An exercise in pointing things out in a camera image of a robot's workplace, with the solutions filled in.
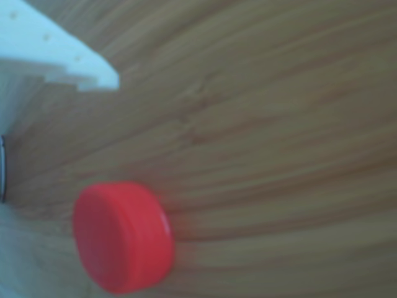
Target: plastic cap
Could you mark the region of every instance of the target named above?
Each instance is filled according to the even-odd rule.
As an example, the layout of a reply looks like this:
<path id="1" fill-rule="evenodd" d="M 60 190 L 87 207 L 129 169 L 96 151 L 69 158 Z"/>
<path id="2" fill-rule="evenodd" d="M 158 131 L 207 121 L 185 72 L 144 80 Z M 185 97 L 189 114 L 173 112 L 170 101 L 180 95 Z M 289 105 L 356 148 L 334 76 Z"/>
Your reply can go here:
<path id="1" fill-rule="evenodd" d="M 150 287 L 172 266 L 166 215 L 156 196 L 137 183 L 85 189 L 74 207 L 73 232 L 88 275 L 111 293 Z"/>

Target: wooden surface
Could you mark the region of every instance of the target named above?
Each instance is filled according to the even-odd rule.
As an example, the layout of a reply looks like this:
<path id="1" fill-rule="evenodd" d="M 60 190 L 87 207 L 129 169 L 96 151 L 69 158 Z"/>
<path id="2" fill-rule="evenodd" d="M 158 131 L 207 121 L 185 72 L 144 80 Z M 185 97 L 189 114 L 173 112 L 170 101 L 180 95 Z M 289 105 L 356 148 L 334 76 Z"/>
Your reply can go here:
<path id="1" fill-rule="evenodd" d="M 396 1 L 30 2 L 122 87 L 4 84 L 1 284 L 110 297 L 71 211 L 90 183 L 134 180 L 177 240 L 171 275 L 137 297 L 397 296 Z"/>

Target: small hole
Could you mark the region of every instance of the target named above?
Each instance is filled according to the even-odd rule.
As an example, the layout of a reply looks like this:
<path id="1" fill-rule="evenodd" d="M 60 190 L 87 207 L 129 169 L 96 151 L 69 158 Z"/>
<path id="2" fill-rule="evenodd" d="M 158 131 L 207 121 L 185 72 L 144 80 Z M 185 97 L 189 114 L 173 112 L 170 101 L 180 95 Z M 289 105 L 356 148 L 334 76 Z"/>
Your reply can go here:
<path id="1" fill-rule="evenodd" d="M 16 11 L 13 11 L 12 13 L 10 13 L 10 18 L 12 20 L 16 20 L 18 17 L 18 13 Z"/>

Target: metal edge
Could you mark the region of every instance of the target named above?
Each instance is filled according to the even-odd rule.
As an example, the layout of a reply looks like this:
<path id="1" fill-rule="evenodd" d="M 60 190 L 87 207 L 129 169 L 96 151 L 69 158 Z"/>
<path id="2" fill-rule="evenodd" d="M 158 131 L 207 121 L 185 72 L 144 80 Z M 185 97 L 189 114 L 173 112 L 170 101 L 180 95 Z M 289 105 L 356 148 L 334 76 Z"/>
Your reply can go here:
<path id="1" fill-rule="evenodd" d="M 4 137 L 0 136 L 0 202 L 4 203 L 6 200 L 6 188 L 7 188 L 7 158 L 6 158 L 6 145 Z"/>

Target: white plastic bracket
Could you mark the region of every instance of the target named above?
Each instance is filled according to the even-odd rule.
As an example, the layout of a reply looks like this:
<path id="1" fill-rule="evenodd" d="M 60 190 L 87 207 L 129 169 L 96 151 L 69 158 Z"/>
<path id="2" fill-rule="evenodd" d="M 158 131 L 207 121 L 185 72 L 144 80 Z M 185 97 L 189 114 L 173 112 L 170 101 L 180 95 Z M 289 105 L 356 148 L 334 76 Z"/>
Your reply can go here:
<path id="1" fill-rule="evenodd" d="M 21 0 L 0 3 L 0 70 L 75 84 L 79 91 L 119 87 L 105 59 Z"/>

